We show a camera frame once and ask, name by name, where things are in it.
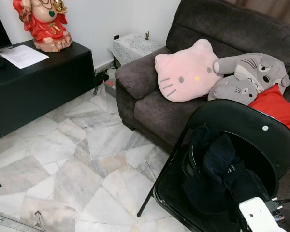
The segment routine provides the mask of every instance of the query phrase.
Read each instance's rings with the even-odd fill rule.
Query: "sheet of paper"
[[[25,45],[0,51],[0,55],[19,69],[49,58],[49,56]]]

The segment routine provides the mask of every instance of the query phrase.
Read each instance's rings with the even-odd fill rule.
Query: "white lace tablecloth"
[[[149,38],[139,34],[130,34],[114,40],[108,47],[114,57],[118,59],[121,65],[139,59],[150,53],[157,51],[162,46]]]

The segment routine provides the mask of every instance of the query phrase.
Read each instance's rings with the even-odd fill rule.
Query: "pink pillow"
[[[163,96],[173,102],[201,97],[222,79],[215,73],[218,57],[208,40],[200,39],[191,48],[155,57],[158,85]]]

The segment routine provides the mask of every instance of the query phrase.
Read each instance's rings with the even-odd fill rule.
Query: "red statue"
[[[13,0],[13,6],[38,49],[59,52],[71,45],[70,33],[62,25],[67,24],[62,0]]]

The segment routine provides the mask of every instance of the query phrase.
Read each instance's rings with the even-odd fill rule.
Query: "red pillow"
[[[249,106],[276,118],[290,129],[290,103],[284,99],[278,85],[260,93]]]

